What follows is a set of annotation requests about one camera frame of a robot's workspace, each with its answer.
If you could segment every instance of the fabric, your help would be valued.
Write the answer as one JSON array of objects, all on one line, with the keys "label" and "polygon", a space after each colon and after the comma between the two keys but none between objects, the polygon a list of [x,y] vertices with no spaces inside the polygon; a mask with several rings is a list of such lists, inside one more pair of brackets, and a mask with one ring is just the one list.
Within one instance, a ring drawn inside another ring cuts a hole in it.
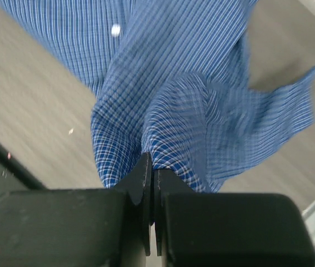
[{"label": "fabric", "polygon": [[154,169],[172,169],[198,192],[217,192],[313,123],[315,67],[271,93],[248,88],[255,3],[0,0],[95,94],[92,141],[105,187],[150,152]]}]

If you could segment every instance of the blue plaid shirt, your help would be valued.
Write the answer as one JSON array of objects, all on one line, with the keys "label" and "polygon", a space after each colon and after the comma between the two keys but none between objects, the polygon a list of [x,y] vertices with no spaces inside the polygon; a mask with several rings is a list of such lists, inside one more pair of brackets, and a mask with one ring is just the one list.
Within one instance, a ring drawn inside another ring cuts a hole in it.
[{"label": "blue plaid shirt", "polygon": [[96,95],[92,140],[105,187],[150,152],[154,169],[172,169],[204,192],[313,122],[315,67],[271,93],[248,88],[246,29],[255,3],[0,0]]}]

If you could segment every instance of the white speck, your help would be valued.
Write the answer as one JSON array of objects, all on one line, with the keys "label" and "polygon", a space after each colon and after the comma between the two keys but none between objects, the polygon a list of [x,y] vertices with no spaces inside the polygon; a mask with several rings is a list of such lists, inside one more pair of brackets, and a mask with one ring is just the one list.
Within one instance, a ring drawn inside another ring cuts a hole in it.
[{"label": "white speck", "polygon": [[121,27],[119,24],[114,24],[112,27],[112,36],[118,37],[120,35]]}]

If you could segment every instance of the checkered fabric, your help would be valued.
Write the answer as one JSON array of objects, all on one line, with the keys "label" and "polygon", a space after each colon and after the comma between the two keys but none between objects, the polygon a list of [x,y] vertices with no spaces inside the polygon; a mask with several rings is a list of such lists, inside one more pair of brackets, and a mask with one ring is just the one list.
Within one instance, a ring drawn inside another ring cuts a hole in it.
[{"label": "checkered fabric", "polygon": [[[311,83],[248,88],[256,0],[0,0],[96,95],[99,176],[114,186],[150,152],[196,191],[258,165],[313,122]],[[121,32],[112,35],[119,25]]]}]

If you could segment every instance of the shirt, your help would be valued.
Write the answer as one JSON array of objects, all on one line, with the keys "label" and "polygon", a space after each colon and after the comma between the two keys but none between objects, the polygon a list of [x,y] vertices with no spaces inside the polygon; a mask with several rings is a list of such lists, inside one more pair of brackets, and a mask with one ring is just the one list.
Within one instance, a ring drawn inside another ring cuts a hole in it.
[{"label": "shirt", "polygon": [[273,92],[248,88],[256,0],[0,0],[95,94],[99,177],[114,186],[142,152],[196,192],[275,153],[313,123],[313,67]]}]

